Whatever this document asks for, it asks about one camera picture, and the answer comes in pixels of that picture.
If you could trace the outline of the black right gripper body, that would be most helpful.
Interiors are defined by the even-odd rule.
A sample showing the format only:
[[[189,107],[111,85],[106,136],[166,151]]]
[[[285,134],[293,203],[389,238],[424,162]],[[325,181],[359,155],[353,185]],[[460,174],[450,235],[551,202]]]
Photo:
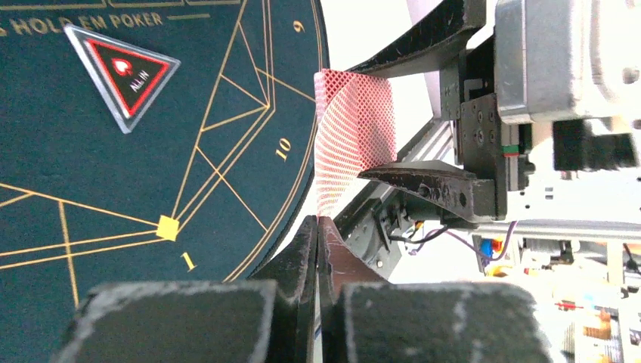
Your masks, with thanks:
[[[441,69],[441,111],[454,121],[457,163],[440,181],[443,210],[466,221],[506,218],[510,191],[524,191],[536,166],[531,124],[509,125],[494,89],[494,39],[461,51]],[[586,119],[552,124],[553,167],[560,172],[618,171],[639,165],[630,133],[595,134]]]

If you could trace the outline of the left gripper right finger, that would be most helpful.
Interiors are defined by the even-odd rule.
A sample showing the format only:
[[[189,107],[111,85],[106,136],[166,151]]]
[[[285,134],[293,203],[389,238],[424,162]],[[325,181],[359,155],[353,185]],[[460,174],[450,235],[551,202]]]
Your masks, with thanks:
[[[551,362],[534,297],[502,281],[391,284],[318,220],[326,362]]]

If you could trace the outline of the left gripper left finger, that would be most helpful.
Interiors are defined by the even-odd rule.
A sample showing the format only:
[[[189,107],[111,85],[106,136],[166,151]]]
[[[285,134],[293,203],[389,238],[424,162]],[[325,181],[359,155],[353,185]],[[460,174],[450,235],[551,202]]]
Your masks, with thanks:
[[[296,362],[313,342],[318,220],[245,281],[146,281],[93,288],[55,362]]]

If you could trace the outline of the red playing card deck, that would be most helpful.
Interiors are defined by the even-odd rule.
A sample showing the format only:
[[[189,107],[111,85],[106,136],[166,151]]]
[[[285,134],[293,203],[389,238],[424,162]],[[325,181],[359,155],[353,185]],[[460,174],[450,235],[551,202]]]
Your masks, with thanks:
[[[317,216],[330,217],[358,175],[397,160],[395,108],[387,79],[322,69],[314,74]]]

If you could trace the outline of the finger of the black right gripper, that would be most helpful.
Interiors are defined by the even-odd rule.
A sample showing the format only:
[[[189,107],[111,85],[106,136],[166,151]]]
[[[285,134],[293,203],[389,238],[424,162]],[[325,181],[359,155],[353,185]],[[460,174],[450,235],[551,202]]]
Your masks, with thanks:
[[[396,40],[349,69],[379,78],[438,71],[486,24],[485,0],[444,0]]]
[[[496,178],[441,160],[395,162],[366,169],[359,178],[382,182],[471,223],[499,219]]]

